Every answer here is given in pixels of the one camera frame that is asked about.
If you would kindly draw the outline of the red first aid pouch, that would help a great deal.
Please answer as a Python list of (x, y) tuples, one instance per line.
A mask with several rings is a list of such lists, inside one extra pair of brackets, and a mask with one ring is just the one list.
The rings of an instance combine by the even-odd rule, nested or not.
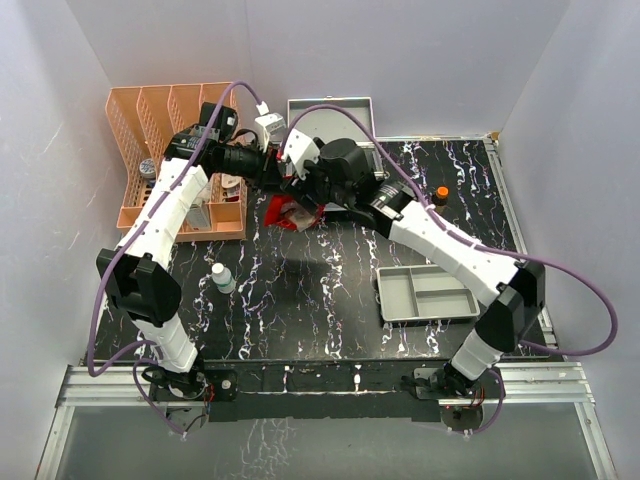
[(322, 206), (315, 213), (310, 213), (291, 196), (273, 195), (264, 216), (264, 225), (291, 231), (304, 231), (316, 225), (323, 213)]

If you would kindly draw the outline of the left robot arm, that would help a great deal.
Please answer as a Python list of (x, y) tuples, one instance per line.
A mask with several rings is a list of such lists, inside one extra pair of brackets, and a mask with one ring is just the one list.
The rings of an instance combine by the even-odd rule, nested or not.
[(141, 213), (113, 249), (98, 254), (98, 301), (107, 301), (139, 330), (153, 351), (151, 379), (186, 399), (206, 387), (203, 361), (190, 340), (179, 308), (181, 287), (168, 272), (171, 250), (187, 214), (211, 177), (218, 173), (262, 181), (275, 166), (269, 137), (279, 117), (260, 101), (257, 133), (248, 146), (237, 144), (237, 113), (206, 102), (198, 122), (167, 144), (159, 175)]

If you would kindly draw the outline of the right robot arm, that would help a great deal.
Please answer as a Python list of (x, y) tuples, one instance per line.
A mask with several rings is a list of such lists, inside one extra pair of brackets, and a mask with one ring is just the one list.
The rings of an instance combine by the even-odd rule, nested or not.
[(409, 247), (467, 287), (484, 306), (453, 357), (428, 381), (436, 391), (471, 395), (482, 374), (517, 344), (545, 303), (545, 268), (537, 261), (492, 253), (479, 240), (445, 221), (418, 199), (406, 182), (375, 174), (370, 158), (354, 140), (328, 143), (293, 131), (280, 147), (292, 175), (283, 184), (305, 210), (316, 214), (334, 203), (350, 219)]

